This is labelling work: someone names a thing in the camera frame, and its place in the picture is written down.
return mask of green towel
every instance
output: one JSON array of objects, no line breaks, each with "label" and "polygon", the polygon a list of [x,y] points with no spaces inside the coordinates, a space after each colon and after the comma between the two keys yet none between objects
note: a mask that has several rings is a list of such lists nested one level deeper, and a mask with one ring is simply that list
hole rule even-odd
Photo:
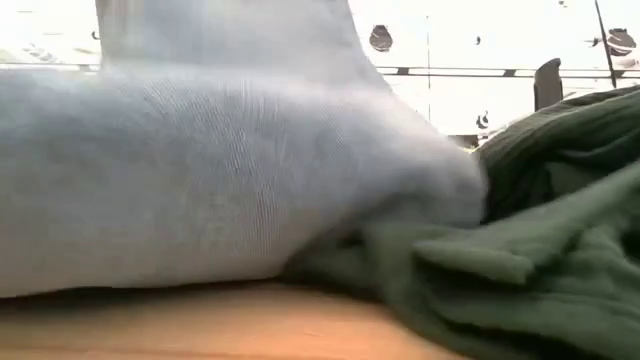
[{"label": "green towel", "polygon": [[384,302],[474,359],[640,359],[640,87],[540,111],[478,154],[481,227],[367,221],[283,279]]}]

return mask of green fabric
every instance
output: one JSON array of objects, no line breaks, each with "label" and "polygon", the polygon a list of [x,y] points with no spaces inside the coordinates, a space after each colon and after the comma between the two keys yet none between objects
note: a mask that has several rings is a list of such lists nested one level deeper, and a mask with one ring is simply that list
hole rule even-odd
[{"label": "green fabric", "polygon": [[283,279],[382,301],[474,359],[640,359],[640,87],[545,109],[478,154],[481,227],[366,222]]}]

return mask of wooden surface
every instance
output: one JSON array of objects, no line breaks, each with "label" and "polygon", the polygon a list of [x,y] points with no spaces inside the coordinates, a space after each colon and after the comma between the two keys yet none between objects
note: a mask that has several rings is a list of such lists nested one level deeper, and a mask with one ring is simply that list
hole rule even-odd
[{"label": "wooden surface", "polygon": [[277,285],[0,301],[0,360],[461,360],[379,306]]}]

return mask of dark object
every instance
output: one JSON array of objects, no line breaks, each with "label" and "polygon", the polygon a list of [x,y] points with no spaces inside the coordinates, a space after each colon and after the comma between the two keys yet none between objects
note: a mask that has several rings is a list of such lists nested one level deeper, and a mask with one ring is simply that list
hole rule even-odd
[{"label": "dark object", "polygon": [[535,111],[554,105],[564,98],[560,78],[561,63],[558,58],[551,59],[536,70],[533,84]]},{"label": "dark object", "polygon": [[609,41],[607,40],[607,34],[604,30],[604,23],[602,22],[602,13],[600,11],[600,4],[598,0],[593,1],[596,7],[596,14],[598,15],[598,25],[600,26],[600,36],[602,36],[602,42],[604,43],[604,52],[607,57],[607,66],[609,67],[609,78],[611,79],[611,85],[613,88],[618,87],[618,81],[613,69],[613,60],[611,59],[611,49],[609,47]]},{"label": "dark object", "polygon": [[380,52],[388,52],[393,45],[393,38],[385,25],[376,25],[369,36],[369,44]]},{"label": "dark object", "polygon": [[627,29],[609,30],[609,53],[611,56],[627,56],[636,48],[636,41],[627,32]]},{"label": "dark object", "polygon": [[485,110],[484,115],[478,115],[478,119],[476,120],[476,126],[480,130],[486,130],[489,128],[489,118],[487,118],[489,112]]}]

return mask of knit texture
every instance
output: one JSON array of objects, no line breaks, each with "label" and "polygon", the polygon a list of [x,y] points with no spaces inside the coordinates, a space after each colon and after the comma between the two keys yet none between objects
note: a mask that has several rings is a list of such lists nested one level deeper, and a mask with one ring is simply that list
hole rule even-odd
[{"label": "knit texture", "polygon": [[284,279],[382,301],[474,359],[638,359],[640,88],[557,104],[478,153],[481,227],[372,218]]},{"label": "knit texture", "polygon": [[96,76],[0,72],[0,297],[273,278],[407,196],[480,222],[477,160],[395,96],[346,0],[102,5],[129,26]]}]

